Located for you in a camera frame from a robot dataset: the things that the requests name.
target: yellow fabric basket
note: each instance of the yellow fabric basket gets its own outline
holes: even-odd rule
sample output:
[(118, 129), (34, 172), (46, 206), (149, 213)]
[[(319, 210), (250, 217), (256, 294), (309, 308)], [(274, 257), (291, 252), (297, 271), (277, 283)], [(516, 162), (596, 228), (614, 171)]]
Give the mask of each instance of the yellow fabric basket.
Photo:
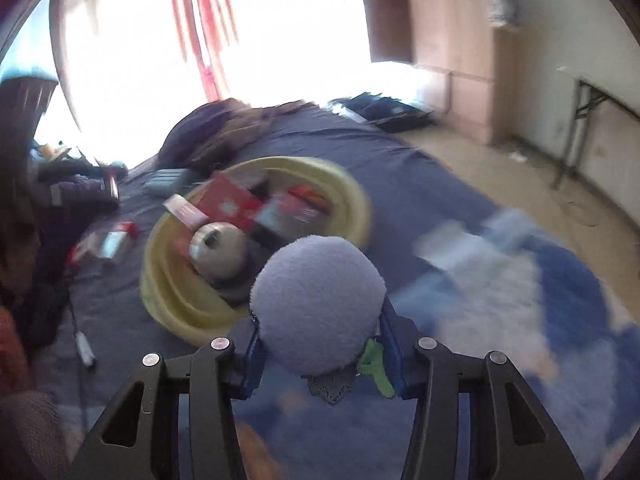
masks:
[[(263, 169), (271, 190), (306, 184), (329, 201), (332, 214), (324, 233), (340, 236), (364, 249), (370, 234), (369, 199), (360, 185), (340, 166), (320, 158), (269, 156), (237, 164), (225, 170)], [(195, 200), (209, 183), (192, 191)], [(149, 314), (170, 332), (202, 346), (228, 333), (236, 320), (248, 316), (248, 306), (231, 308), (197, 275), (174, 249), (172, 240), (183, 228), (169, 213), (162, 216), (146, 242), (140, 274), (140, 294)]]

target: red package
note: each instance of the red package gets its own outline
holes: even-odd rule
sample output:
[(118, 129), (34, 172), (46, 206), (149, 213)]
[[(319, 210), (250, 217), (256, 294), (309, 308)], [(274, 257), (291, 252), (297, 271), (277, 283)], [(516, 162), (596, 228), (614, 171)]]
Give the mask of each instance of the red package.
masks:
[(217, 173), (195, 205), (209, 222), (229, 222), (247, 232), (254, 226), (262, 202), (226, 174)]

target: tiled floor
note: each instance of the tiled floor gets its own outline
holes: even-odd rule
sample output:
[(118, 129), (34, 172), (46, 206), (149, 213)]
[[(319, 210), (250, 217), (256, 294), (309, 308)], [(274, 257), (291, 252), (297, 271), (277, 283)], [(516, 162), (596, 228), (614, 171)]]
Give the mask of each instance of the tiled floor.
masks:
[(400, 137), (436, 157), (494, 202), (526, 211), (564, 240), (640, 322), (639, 240), (614, 209), (570, 179), (552, 191), (553, 169), (539, 157), (520, 164), (504, 150), (479, 146), (442, 128), (414, 130)]

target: orange fabric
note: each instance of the orange fabric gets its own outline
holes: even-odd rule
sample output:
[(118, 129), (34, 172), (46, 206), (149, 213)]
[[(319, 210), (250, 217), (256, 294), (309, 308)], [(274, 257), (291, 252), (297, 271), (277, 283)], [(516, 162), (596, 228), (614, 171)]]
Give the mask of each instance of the orange fabric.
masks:
[(282, 480), (280, 465), (258, 434), (242, 422), (236, 423), (236, 434), (247, 480)]
[(209, 54), (208, 87), (205, 92), (209, 100), (230, 97), (222, 67), (220, 53), (237, 43), (236, 24), (234, 23), (231, 2), (229, 0), (198, 0), (202, 33)]
[(0, 307), (0, 395), (33, 390), (27, 357), (15, 330), (14, 318)]
[(206, 56), (200, 48), (192, 0), (172, 0), (174, 19), (182, 56), (187, 60), (188, 55), (193, 54), (207, 100), (213, 102), (230, 96), (220, 53), (237, 41), (236, 26), (229, 0), (197, 1), (196, 12), (202, 24)]

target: clutter on bed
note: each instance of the clutter on bed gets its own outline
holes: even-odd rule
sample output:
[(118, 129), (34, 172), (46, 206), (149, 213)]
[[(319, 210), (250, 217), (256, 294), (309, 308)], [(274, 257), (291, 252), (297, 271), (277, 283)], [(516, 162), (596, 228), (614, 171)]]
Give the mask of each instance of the clutter on bed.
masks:
[(371, 124), (394, 134), (422, 128), (432, 123), (433, 108), (415, 101), (406, 101), (382, 94), (364, 92), (354, 98), (334, 99), (329, 108), (357, 123)]
[(249, 108), (236, 99), (202, 105), (177, 123), (156, 158), (156, 168), (190, 168), (208, 178), (239, 151), (269, 131), (273, 120), (315, 104), (295, 101)]
[[(141, 290), (149, 313), (194, 344), (224, 335), (248, 315), (251, 286), (277, 249), (310, 234), (342, 236), (359, 247), (369, 238), (366, 194), (321, 159), (249, 160), (187, 198), (191, 203), (166, 201), (172, 216), (147, 242)], [(231, 247), (242, 257), (230, 256)]]
[(70, 251), (66, 258), (66, 266), (70, 272), (79, 269), (82, 261), (89, 256), (97, 256), (100, 251), (100, 239), (96, 233), (90, 233), (80, 240)]

